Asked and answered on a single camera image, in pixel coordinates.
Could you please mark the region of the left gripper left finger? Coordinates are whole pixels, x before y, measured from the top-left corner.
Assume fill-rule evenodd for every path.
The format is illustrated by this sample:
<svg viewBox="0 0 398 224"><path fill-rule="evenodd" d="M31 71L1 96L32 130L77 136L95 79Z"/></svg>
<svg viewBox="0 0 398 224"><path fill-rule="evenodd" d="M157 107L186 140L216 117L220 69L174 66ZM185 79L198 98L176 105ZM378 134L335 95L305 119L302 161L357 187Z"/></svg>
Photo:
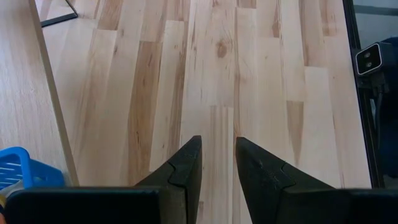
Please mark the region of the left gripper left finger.
<svg viewBox="0 0 398 224"><path fill-rule="evenodd" d="M202 139L193 136L132 187L20 190L7 199L6 223L195 223Z"/></svg>

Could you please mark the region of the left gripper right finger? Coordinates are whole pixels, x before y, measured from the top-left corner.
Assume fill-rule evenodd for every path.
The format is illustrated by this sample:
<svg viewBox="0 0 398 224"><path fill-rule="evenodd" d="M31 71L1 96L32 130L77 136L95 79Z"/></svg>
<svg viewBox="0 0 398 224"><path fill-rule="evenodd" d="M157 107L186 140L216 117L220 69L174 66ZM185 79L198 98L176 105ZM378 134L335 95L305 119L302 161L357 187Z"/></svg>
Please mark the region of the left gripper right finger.
<svg viewBox="0 0 398 224"><path fill-rule="evenodd" d="M239 181L253 223L397 223L397 191L336 189L244 137Z"/></svg>

